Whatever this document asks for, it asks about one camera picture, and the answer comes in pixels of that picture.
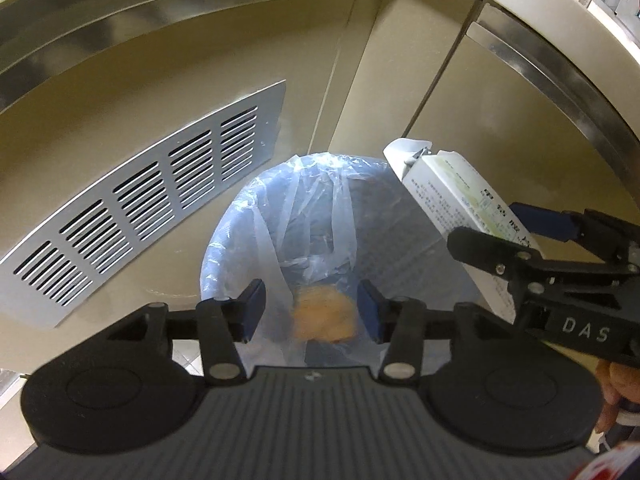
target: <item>trash can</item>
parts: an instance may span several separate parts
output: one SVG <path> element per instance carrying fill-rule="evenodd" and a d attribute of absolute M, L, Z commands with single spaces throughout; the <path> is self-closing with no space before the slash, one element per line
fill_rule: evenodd
<path fill-rule="evenodd" d="M 387 345 L 374 343 L 357 316 L 354 335 L 340 342 L 296 339 L 295 296 L 305 287 L 333 285 L 355 302 L 368 279 L 388 298 L 439 310 L 480 298 L 385 161 L 329 153 L 266 170 L 223 215 L 204 256 L 202 298 L 237 297 L 254 278 L 267 300 L 254 337 L 237 345 L 248 373 L 255 365 L 367 365 L 377 373 Z M 423 373 L 448 359 L 448 342 L 426 342 Z"/>

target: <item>orange object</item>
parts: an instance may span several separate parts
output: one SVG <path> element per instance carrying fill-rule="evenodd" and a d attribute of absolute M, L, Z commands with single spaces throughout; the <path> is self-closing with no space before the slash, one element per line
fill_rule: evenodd
<path fill-rule="evenodd" d="M 337 342 L 356 333 L 355 305 L 331 285 L 302 288 L 294 305 L 294 335 L 300 341 Z"/>

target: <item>vent slot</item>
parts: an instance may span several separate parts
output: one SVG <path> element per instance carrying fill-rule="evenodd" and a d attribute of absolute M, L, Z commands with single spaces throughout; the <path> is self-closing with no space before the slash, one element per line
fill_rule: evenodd
<path fill-rule="evenodd" d="M 169 153 L 175 187 L 182 208 L 188 208 L 215 189 L 213 140 L 208 130 Z"/>
<path fill-rule="evenodd" d="M 153 241 L 271 158 L 284 92 L 280 81 L 213 111 L 89 184 L 0 255 L 0 311 L 56 326 Z"/>
<path fill-rule="evenodd" d="M 117 200 L 140 240 L 148 238 L 149 228 L 173 212 L 158 166 L 157 162 L 149 164 L 114 188 L 114 192 L 118 194 Z M 98 272 L 111 269 L 130 250 L 122 238 L 115 237 L 107 253 L 96 261 Z"/>

